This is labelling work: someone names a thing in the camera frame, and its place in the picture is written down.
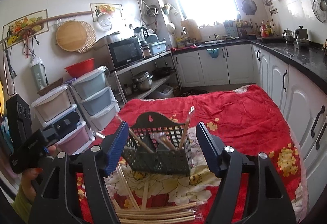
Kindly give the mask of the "green sleeved left forearm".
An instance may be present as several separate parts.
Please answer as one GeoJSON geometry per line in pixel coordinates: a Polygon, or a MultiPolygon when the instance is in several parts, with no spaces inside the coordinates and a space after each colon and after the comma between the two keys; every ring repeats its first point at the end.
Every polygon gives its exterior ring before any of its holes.
{"type": "Polygon", "coordinates": [[[22,190],[18,191],[18,193],[15,197],[15,200],[13,203],[11,203],[11,205],[12,205],[12,208],[15,210],[15,212],[18,214],[18,216],[25,223],[28,223],[32,204],[26,198],[26,196],[22,190]]]}

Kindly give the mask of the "left hand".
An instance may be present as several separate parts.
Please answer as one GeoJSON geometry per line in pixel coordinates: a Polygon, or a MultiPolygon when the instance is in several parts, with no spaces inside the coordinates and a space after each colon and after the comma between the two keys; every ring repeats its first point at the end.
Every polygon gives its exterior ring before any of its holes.
{"type": "Polygon", "coordinates": [[[35,180],[38,177],[38,175],[42,172],[43,172],[42,168],[30,168],[22,173],[20,185],[25,197],[30,202],[33,202],[36,197],[36,190],[32,185],[32,181],[35,180]]]}

